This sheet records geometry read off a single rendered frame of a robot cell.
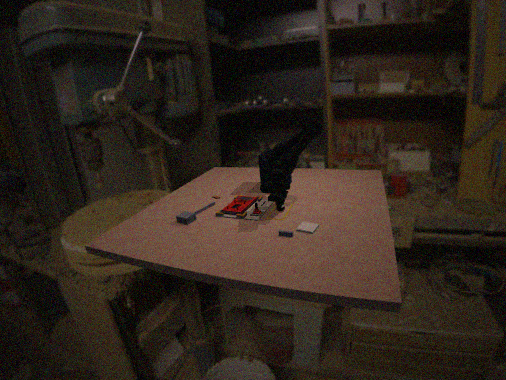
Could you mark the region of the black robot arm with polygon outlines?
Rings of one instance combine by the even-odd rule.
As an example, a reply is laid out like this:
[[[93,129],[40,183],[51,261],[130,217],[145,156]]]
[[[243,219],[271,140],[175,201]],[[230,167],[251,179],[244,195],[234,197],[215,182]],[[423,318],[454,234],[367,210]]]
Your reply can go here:
[[[274,183],[283,184],[286,180],[286,174],[293,173],[300,158],[299,154],[303,152],[318,133],[322,132],[322,126],[323,124],[319,120],[314,116],[310,116],[304,128],[290,138],[289,141],[278,143],[273,147],[273,152],[266,159],[273,165],[272,178]],[[272,188],[273,183],[271,181],[260,185],[262,192],[269,190],[272,192]]]

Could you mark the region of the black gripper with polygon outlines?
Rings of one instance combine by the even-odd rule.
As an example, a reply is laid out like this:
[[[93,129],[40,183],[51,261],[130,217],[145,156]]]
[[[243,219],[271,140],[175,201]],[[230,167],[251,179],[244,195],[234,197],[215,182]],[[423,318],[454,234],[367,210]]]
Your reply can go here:
[[[268,196],[268,201],[273,201],[276,203],[276,206],[278,210],[281,210],[282,205],[284,205],[285,199],[287,197],[288,191],[286,191],[286,188],[290,189],[289,183],[283,183],[283,184],[276,184],[274,181],[271,181],[273,183],[273,192]]]

